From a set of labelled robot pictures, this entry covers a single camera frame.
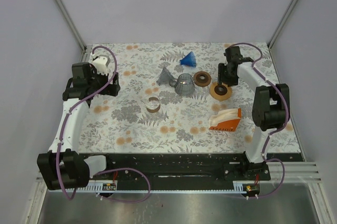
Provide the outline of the blue plastic dripper cone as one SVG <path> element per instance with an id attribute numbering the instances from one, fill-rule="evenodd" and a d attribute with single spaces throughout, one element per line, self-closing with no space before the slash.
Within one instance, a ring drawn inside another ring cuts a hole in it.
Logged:
<path id="1" fill-rule="evenodd" d="M 184 58 L 180 60 L 180 65 L 188 67 L 196 67 L 196 58 L 193 52 L 189 52 Z"/>

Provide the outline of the orange coffee filter box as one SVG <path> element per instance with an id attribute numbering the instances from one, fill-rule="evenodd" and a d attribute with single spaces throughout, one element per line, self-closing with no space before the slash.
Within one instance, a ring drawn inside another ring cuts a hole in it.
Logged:
<path id="1" fill-rule="evenodd" d="M 219 123 L 217 126 L 215 127 L 210 127 L 209 126 L 209 130 L 218 130 L 218 131 L 229 131 L 229 132 L 234 132 L 236 131 L 236 128 L 238 127 L 241 118 L 242 118 L 242 113 L 241 113 L 241 109 L 238 108 L 239 112 L 239 119 L 234 119 L 234 120 L 229 120 L 229 121 L 224 121 L 222 123 Z"/>

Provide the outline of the glass cup with brown band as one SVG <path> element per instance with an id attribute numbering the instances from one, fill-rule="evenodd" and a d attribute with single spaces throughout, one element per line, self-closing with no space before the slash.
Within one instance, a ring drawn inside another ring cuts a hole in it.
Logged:
<path id="1" fill-rule="evenodd" d="M 156 113 L 161 107 L 160 100 L 157 97 L 149 97 L 146 100 L 145 106 L 149 113 Z"/>

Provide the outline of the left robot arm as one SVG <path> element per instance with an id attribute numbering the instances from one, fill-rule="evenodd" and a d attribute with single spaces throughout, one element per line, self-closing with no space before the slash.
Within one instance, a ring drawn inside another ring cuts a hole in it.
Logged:
<path id="1" fill-rule="evenodd" d="M 63 113 L 48 151 L 39 154 L 37 165 L 49 190 L 83 188 L 95 174 L 113 176 L 114 166 L 103 155 L 84 158 L 78 153 L 82 124 L 97 94 L 116 97 L 118 74 L 109 74 L 108 62 L 98 57 L 92 63 L 72 65 L 72 78 L 63 92 Z"/>

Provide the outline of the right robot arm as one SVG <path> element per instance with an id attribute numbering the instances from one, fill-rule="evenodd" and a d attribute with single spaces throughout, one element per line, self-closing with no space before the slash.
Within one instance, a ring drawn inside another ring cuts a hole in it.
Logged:
<path id="1" fill-rule="evenodd" d="M 289 122 L 290 91 L 287 84 L 275 84 L 258 70 L 255 64 L 262 59 L 263 53 L 257 46 L 243 43 L 259 51 L 260 57 L 253 60 L 241 54 L 240 45 L 236 43 L 225 50 L 227 63 L 218 64 L 217 83 L 232 87 L 242 80 L 254 91 L 252 119 L 255 132 L 252 145 L 244 152 L 245 158 L 239 167 L 240 175 L 250 180 L 264 170 L 271 136 L 282 131 Z"/>

